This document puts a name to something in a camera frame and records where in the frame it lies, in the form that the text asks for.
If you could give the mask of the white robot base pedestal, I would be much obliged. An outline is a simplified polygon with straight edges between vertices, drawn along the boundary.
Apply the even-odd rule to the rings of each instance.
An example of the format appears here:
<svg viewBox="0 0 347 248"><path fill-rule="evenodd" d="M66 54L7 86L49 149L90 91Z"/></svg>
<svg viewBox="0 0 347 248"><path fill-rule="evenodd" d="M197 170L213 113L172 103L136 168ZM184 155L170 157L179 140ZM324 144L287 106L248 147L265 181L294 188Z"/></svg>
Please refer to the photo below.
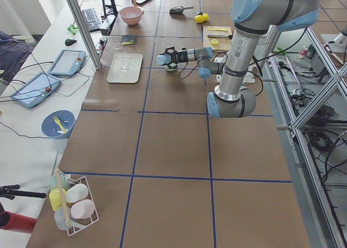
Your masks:
<svg viewBox="0 0 347 248"><path fill-rule="evenodd" d="M225 62L226 61L226 56L223 57L216 57L214 59L214 62L217 63L221 63L221 62ZM222 76L221 75L217 75L216 76L216 82L219 84L221 81ZM243 83L255 83L255 76L253 74L253 68L252 67L248 67L248 71L243 79Z"/></svg>

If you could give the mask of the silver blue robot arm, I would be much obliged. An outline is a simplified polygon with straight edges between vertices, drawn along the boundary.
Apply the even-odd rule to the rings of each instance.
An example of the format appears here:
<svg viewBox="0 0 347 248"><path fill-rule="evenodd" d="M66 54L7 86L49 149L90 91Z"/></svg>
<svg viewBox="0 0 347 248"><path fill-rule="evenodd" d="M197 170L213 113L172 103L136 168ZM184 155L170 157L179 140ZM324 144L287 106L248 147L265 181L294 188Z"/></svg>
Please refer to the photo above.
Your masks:
<svg viewBox="0 0 347 248"><path fill-rule="evenodd" d="M234 33L225 63L210 62L210 47L167 48L156 62L173 69L181 62L196 61L198 74L206 79L221 75L220 83L208 93L207 107L215 118L240 118L251 114L256 96L243 84L260 36L274 25L280 32L313 25L319 15L319 0L234 0L231 10Z"/></svg>

